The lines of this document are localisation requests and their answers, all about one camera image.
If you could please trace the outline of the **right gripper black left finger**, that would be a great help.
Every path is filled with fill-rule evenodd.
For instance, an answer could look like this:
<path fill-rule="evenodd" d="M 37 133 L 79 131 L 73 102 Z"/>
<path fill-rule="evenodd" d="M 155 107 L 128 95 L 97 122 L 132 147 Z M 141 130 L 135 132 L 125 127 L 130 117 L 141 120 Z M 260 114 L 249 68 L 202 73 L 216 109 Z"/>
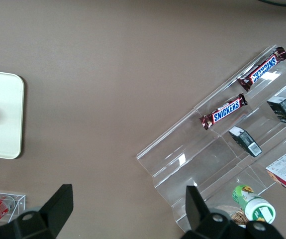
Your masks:
<path fill-rule="evenodd" d="M 73 186 L 63 184 L 38 210 L 0 227 L 0 239 L 55 239 L 73 211 Z"/>

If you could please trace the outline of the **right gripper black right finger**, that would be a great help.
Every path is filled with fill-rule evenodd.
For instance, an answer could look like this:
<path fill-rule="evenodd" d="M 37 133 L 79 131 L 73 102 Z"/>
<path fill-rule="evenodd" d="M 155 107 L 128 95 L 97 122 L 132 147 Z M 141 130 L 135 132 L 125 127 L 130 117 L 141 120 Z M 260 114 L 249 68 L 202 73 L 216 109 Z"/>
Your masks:
<path fill-rule="evenodd" d="M 191 230 L 184 239 L 246 239 L 246 230 L 222 213 L 212 213 L 195 186 L 186 187 L 186 214 Z"/>

